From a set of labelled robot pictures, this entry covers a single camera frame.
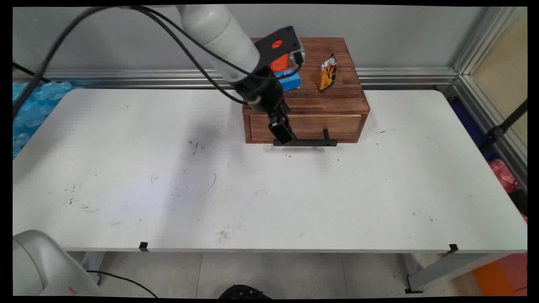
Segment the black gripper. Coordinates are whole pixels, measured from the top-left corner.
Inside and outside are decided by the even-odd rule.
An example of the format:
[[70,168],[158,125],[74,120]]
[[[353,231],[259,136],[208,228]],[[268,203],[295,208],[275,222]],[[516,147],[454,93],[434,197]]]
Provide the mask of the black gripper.
[[234,82],[234,90],[241,97],[244,107],[268,116],[271,121],[268,128],[275,137],[276,146],[287,146],[296,140],[279,80],[262,80],[248,75]]

